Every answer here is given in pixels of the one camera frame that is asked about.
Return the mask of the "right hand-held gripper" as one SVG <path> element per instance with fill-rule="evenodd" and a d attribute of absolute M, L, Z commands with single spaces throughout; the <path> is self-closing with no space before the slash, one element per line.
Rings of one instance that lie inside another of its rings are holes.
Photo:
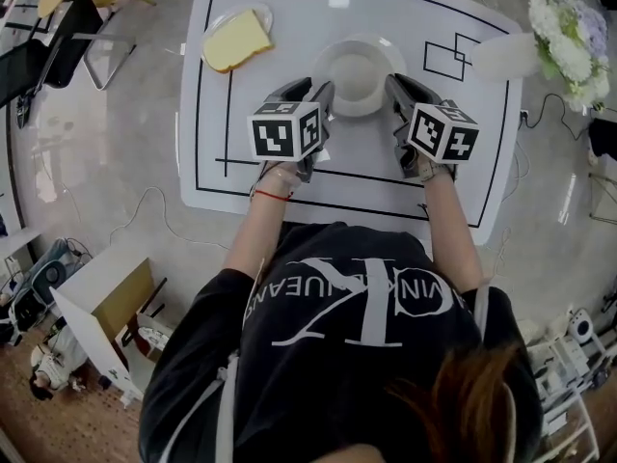
<path fill-rule="evenodd" d="M 385 94 L 392 111 L 403 118 L 394 131 L 403 178 L 419 177 L 421 154 L 449 167 L 469 161 L 480 127 L 456 104 L 441 104 L 436 92 L 400 73 L 386 77 Z"/>

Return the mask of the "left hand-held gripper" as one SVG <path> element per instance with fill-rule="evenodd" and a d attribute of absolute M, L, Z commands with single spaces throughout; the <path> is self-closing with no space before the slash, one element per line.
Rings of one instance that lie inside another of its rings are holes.
<path fill-rule="evenodd" d="M 310 77 L 291 81 L 269 94 L 247 117 L 253 159 L 291 163 L 302 182 L 310 181 L 318 154 L 329 139 L 327 120 L 335 98 L 335 85 L 327 81 L 309 102 L 302 102 L 311 86 Z"/>

